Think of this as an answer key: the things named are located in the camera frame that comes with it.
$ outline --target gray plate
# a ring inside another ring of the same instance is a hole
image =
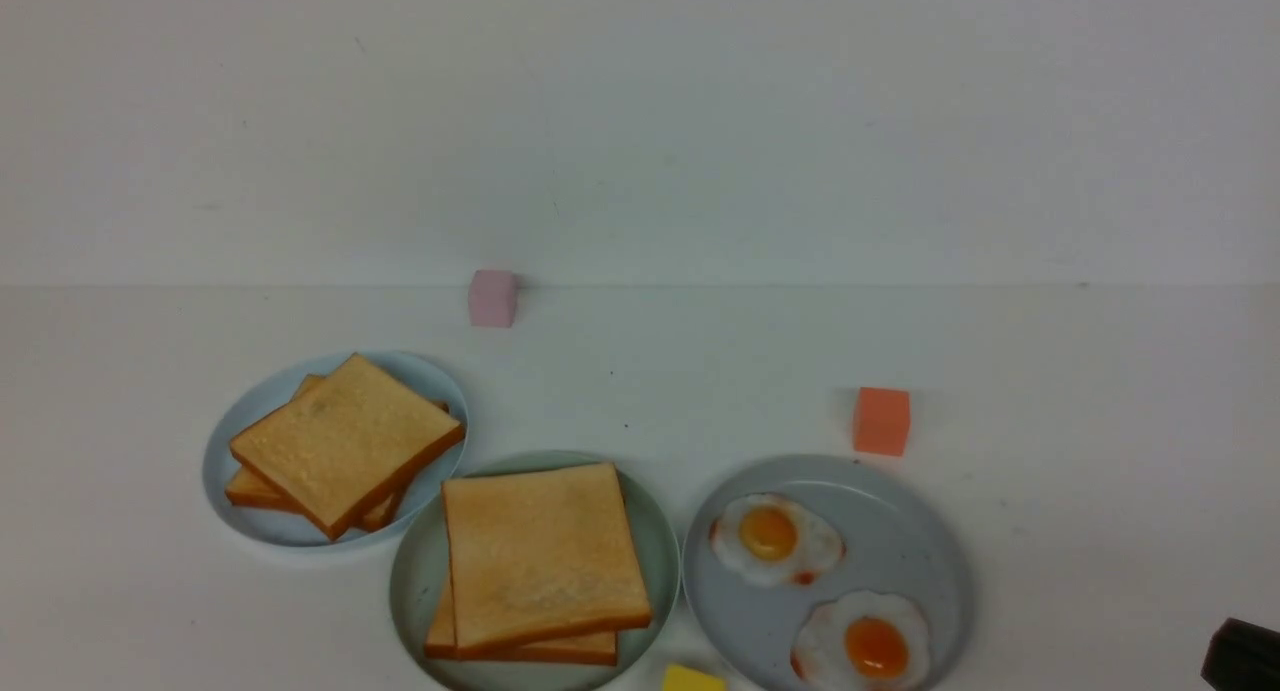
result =
[[[338,369],[338,363],[344,362],[352,353],[324,354],[324,357],[306,360],[302,363],[284,369],[284,371],[275,372],[257,386],[252,386],[252,389],[244,392],[232,404],[232,408],[223,415],[218,426],[214,427],[214,433],[209,436],[209,444],[205,447],[204,481],[205,495],[209,496],[209,503],[228,526],[250,539],[274,546],[316,552],[356,549],[376,539],[385,539],[403,531],[408,526],[410,518],[428,500],[436,495],[436,491],[440,490],[440,482],[453,476],[454,470],[458,468],[458,462],[462,461],[462,454],[466,452],[466,439],[452,449],[445,450],[440,458],[434,459],[430,466],[413,477],[398,512],[396,512],[396,521],[374,534],[352,528],[343,534],[334,544],[330,544],[329,539],[312,526],[310,521],[301,517],[301,514],[246,509],[230,504],[223,489],[227,488],[227,482],[239,468],[239,462],[232,458],[232,453],[228,449],[232,438],[237,433],[243,431],[244,427],[255,424],[257,418],[271,413],[280,404],[287,403],[292,398],[293,392],[297,392],[298,384],[302,384],[302,377],[306,377],[307,372],[328,375],[333,369]],[[383,371],[397,377],[401,384],[424,395],[424,398],[448,401],[449,416],[462,424],[468,421],[467,401],[462,398],[462,389],[460,389],[457,381],[453,381],[453,377],[448,372],[444,372],[444,369],[419,357],[419,354],[404,352],[360,353],[365,358],[371,360],[371,362],[378,363]]]
[[[849,554],[810,586],[755,589],[712,553],[712,521],[746,494],[773,491],[804,504],[844,537]],[[837,457],[788,456],[745,468],[698,511],[685,539],[685,594],[712,645],[739,673],[771,691],[812,691],[791,672],[791,644],[814,605],[867,589],[906,596],[929,623],[937,683],[955,663],[973,619],[964,554],[951,532],[886,473]]]
[[[488,466],[467,476],[503,476],[549,471],[600,459],[571,450],[535,450]],[[410,525],[392,567],[392,621],[404,650],[431,678],[454,691],[590,691],[626,672],[653,645],[680,595],[680,544],[658,502],[620,467],[622,495],[640,572],[644,573],[653,622],[648,628],[618,635],[618,665],[575,665],[516,662],[448,662],[422,653],[435,617],[449,564],[444,532],[444,504],[439,496]]]

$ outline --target egg yolk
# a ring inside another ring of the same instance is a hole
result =
[[[791,555],[796,548],[796,526],[791,517],[773,507],[756,507],[746,512],[737,536],[746,550],[758,559],[776,562]]]
[[[845,630],[845,653],[867,678],[895,678],[906,671],[910,654],[893,624],[881,618],[860,618]]]

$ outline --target fried egg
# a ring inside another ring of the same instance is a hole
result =
[[[731,500],[712,523],[712,553],[751,586],[813,584],[845,555],[831,523],[777,494]]]
[[[929,676],[929,624],[909,599],[854,591],[813,610],[791,668],[819,691],[910,691]]]

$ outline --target orange cube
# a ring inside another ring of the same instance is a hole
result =
[[[854,449],[865,454],[900,457],[911,430],[911,395],[896,389],[858,390],[854,409]]]

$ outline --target pink cube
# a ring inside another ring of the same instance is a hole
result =
[[[511,328],[516,322],[515,273],[476,271],[467,308],[471,308],[471,326]]]

